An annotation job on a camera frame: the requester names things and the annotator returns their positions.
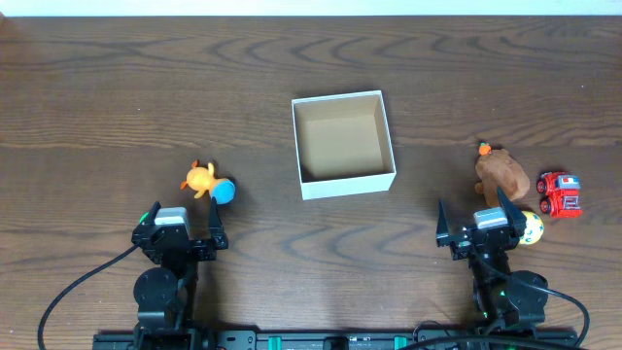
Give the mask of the orange toy with blue cap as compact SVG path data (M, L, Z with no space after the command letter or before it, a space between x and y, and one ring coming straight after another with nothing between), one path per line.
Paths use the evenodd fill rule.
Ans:
M181 183L180 188L182 190L190 188L195 191L195 199L208 194L217 204L230 203L236 193L236 187L231 180L216 176L216 167L213 162L208 162L206 166L202 166L199 160L195 160L191 164L186 179Z

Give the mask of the green ball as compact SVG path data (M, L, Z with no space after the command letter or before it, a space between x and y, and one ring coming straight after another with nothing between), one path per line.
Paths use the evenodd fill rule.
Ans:
M149 212L146 212L146 213L145 213L145 214L144 214L144 215L140 218L139 224L142 224L142 223L144 222L144 220L147 218L147 216L148 216L148 215L149 215Z

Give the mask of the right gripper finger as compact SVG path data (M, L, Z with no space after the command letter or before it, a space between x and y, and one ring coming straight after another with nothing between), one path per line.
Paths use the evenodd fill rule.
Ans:
M438 221L436 226L436 235L437 236L449 236L450 230L448 227L447 218L445 215L443 200L440 199L438 201Z
M508 225L515 231L524 231L527 226L527 218L523 212L507 197L501 187L497 187L498 201L507 218Z

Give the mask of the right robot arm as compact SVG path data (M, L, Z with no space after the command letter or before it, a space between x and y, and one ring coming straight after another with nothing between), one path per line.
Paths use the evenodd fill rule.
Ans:
M473 224L454 230L444 205L438 205L436 245L448 247L453 260L466 260L473 279L473 297L485 321L480 334L523 332L544 321L547 280L527 270L512 271L508 252L517 248L527 217L497 189L499 206L473 214Z

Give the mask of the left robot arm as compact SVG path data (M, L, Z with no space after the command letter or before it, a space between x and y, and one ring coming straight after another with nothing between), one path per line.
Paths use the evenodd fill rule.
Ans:
M190 325L198 279L198 264L213 261L228 248L228 238L212 199L209 236L190 238L188 211L163 208L156 202L132 231L131 242L155 264L134 285L139 325L151 334L180 333Z

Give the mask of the red toy fire truck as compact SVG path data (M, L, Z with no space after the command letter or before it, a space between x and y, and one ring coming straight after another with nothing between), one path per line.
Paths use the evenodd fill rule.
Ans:
M580 181L567 172L545 172L536 182L542 195L539 209L552 218L578 218L583 211L579 205Z

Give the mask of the brown plush bear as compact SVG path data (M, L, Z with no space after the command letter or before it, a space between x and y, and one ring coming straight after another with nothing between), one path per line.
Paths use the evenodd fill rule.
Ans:
M510 200L521 199L527 194L530 179L508 150L493 149L490 144L481 142L478 153L475 172L480 181L475 184L474 189L484 196L489 207L500 205L498 188L501 188Z

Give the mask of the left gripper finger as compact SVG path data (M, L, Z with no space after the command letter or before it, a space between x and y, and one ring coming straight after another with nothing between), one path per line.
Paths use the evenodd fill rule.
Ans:
M218 213L218 201L214 197L210 201L208 231L213 239L223 239L225 237L224 226Z
M142 225L143 225L143 226L148 226L148 227L150 227L150 226L154 226L154 225L156 224L156 223L155 223L155 220L156 220L156 216L157 216L157 213L158 213L158 211L159 211L159 209L160 209L160 208L161 208L160 203L159 203L158 201L156 201L156 202L154 203L154 205L151 207L151 209L148 211L148 212L149 212L149 215L148 215L148 216L147 216L147 218L144 220L144 222L142 223Z

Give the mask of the yellow ball with blue letters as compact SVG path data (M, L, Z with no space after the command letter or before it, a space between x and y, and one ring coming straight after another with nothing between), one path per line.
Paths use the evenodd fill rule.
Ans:
M541 217L534 212L523 211L526 217L526 227L521 237L521 245L536 244L543 235L544 225Z

